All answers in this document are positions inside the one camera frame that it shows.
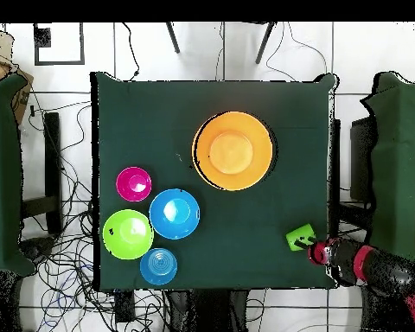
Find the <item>chair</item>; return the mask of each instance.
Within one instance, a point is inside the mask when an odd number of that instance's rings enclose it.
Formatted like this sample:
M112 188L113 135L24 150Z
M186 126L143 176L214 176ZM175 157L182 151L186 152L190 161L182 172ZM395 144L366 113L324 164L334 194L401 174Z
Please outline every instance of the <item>chair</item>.
M267 42L269 41L269 36L271 35L272 29L275 26L275 24L277 24L277 22L248 22L248 23L259 24L259 25L267 24L265 35L259 47L259 54L257 55L257 60L255 60L255 63L259 64L261 62L261 57L263 56L263 53L265 51ZM172 22L166 22L166 26L168 27L170 39L172 40L172 44L174 45L174 49L176 53L180 54L180 48L178 47L178 42L176 41L176 34L174 33L174 29L172 28Z

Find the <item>magenta bowl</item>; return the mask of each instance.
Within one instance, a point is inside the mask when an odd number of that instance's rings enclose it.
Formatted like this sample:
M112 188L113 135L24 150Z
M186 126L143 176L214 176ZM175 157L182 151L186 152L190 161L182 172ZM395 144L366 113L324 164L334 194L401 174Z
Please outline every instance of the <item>magenta bowl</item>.
M141 201L148 197L152 181L148 172L139 167L123 169L115 183L118 194L127 201Z

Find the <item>table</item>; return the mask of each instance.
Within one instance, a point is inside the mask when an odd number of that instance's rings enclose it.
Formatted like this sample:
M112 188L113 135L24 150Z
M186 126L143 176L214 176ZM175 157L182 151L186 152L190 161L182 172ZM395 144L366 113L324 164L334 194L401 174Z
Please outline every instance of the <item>table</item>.
M305 252L292 252L289 231L310 223L318 238L327 233L329 90L333 75L316 82L158 81L121 82L91 73L93 103L93 240L95 287L133 289L249 289L332 287L333 281ZM277 139L272 171L256 185L226 192L207 185L192 166L198 128L224 111L252 114ZM124 201L118 173L146 169L152 191L144 201ZM178 261L172 282L153 286L140 260L113 257L101 232L114 212L148 214L155 195L182 188L199 202L201 221L185 239L156 234L153 247L171 250Z

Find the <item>chair leg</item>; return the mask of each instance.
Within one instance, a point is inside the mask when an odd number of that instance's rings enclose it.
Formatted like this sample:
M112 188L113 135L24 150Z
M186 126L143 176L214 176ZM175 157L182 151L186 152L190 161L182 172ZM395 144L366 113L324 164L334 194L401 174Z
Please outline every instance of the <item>chair leg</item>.
M176 34L172 28L172 22L166 22L166 26L168 27L170 39L172 40L172 44L174 45L176 53L180 54L180 49L178 48L178 43L176 42Z
M267 41L269 40L269 36L271 35L274 26L275 22L269 22L269 24L267 24L265 36L263 37L263 41L261 42L261 46L259 47L259 54L257 55L257 60L255 61L256 64L259 64L259 62L261 61L261 57L263 56Z

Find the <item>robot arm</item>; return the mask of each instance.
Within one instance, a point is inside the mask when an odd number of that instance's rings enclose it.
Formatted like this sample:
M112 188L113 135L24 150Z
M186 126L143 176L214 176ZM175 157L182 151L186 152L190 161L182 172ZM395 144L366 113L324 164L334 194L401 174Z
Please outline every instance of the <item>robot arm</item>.
M368 285L378 294L402 297L415 323L415 262L344 239L308 246L310 261L326 265L339 284Z

